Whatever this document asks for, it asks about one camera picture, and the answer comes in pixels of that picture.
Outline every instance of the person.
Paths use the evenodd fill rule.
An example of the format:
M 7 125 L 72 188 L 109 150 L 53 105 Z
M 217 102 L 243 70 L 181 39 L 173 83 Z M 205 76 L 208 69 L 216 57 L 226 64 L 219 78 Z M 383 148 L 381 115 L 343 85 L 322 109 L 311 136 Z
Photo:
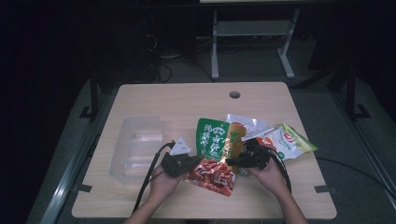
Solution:
M 271 159 L 268 165 L 259 170 L 258 168 L 245 168 L 251 175 L 255 176 L 263 187 L 272 192 L 279 202 L 286 224 L 308 223 L 297 202 L 291 195 L 283 175 L 280 173 L 276 163 Z M 156 176 L 163 171 L 161 165 L 157 166 L 152 176 Z M 128 217 L 124 224 L 147 223 L 154 212 L 176 189 L 178 183 L 183 178 L 172 177 L 166 172 L 156 176 L 150 181 L 150 193 L 148 199 Z

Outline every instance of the wooden tabletop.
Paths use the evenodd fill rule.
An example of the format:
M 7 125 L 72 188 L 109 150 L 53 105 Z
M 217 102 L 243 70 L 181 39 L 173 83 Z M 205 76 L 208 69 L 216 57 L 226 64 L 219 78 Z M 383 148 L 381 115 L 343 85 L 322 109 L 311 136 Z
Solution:
M 240 97 L 230 97 L 238 91 Z M 123 121 L 133 115 L 158 115 L 163 142 L 183 137 L 195 149 L 199 118 L 225 120 L 227 114 L 286 122 L 306 136 L 288 87 L 281 82 L 189 83 L 124 85 L 120 87 L 98 142 L 72 214 L 75 217 L 128 217 L 141 182 L 122 184 L 109 174 Z M 330 219 L 336 210 L 330 193 L 316 193 L 325 185 L 313 153 L 286 161 L 293 196 L 307 218 Z M 143 201 L 147 198 L 149 186 Z M 274 196 L 254 177 L 238 176 L 231 197 L 181 182 L 176 192 L 153 215 L 157 218 L 282 218 Z

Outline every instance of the clear plastic box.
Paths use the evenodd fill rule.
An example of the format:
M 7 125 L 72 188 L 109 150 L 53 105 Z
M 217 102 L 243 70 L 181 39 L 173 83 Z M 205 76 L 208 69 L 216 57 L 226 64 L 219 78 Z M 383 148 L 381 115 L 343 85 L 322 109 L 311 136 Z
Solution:
M 142 184 L 155 153 L 163 145 L 158 116 L 131 116 L 124 120 L 109 173 L 123 184 Z

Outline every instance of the white desk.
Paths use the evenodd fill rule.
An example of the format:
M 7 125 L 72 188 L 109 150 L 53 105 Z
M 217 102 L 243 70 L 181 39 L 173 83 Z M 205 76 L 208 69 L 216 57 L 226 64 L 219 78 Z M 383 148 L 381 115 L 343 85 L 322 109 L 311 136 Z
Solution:
M 231 91 L 241 97 L 233 99 Z M 284 83 L 206 83 L 124 85 L 110 111 L 92 157 L 72 214 L 75 217 L 128 217 L 142 183 L 121 184 L 108 173 L 122 122 L 132 115 L 158 115 L 163 122 L 164 142 L 184 138 L 195 148 L 199 118 L 225 120 L 228 113 L 266 119 L 270 124 L 286 122 L 305 135 L 303 124 Z M 330 219 L 336 210 L 330 193 L 316 193 L 325 182 L 313 153 L 286 161 L 293 195 L 307 218 Z M 147 198 L 146 189 L 143 201 Z M 154 218 L 282 218 L 274 196 L 254 177 L 238 176 L 233 194 L 226 197 L 181 182 L 176 192 L 153 215 Z

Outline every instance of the white tag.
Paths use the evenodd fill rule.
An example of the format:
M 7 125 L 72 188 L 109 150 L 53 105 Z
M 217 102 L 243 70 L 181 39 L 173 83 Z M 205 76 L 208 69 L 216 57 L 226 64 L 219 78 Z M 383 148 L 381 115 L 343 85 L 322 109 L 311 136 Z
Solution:
M 182 137 L 180 137 L 177 142 L 175 143 L 175 146 L 172 148 L 171 152 L 169 153 L 171 156 L 175 155 L 180 155 L 180 154 L 186 154 L 190 153 L 191 148 L 187 146 L 186 142 L 183 140 Z

